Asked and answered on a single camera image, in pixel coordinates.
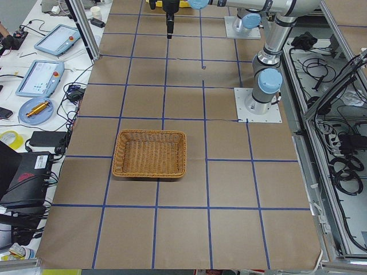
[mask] power adapter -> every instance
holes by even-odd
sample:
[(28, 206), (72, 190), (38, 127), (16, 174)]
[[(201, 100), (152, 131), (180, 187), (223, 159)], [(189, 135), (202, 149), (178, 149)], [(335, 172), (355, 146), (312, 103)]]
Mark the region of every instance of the power adapter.
[(104, 28), (105, 27), (105, 23), (103, 21), (101, 21), (101, 20), (96, 19), (96, 18), (92, 18), (91, 19), (91, 24), (92, 25), (95, 25), (95, 26), (97, 26), (99, 28)]

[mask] yellow tape roll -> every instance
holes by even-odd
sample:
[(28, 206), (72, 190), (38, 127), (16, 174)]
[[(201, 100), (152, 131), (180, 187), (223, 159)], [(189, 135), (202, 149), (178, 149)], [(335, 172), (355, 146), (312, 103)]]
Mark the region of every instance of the yellow tape roll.
[(23, 138), (16, 131), (6, 131), (0, 135), (0, 141), (4, 142), (11, 149), (18, 149), (23, 144)]

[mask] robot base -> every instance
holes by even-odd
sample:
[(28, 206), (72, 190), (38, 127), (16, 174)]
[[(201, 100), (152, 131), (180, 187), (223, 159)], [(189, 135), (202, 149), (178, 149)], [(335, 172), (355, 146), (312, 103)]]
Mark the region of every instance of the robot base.
[(227, 32), (228, 38), (237, 38), (237, 39), (249, 39), (249, 40), (260, 40), (260, 30), (258, 27), (253, 28), (252, 30), (243, 30), (242, 32), (236, 32), (233, 29), (233, 22), (235, 21), (235, 16), (225, 16), (225, 30)]
[(239, 122), (282, 123), (282, 117), (280, 116), (277, 104), (271, 105), (269, 111), (263, 115), (256, 115), (247, 110), (245, 100), (251, 93), (252, 88), (235, 88), (237, 118)]

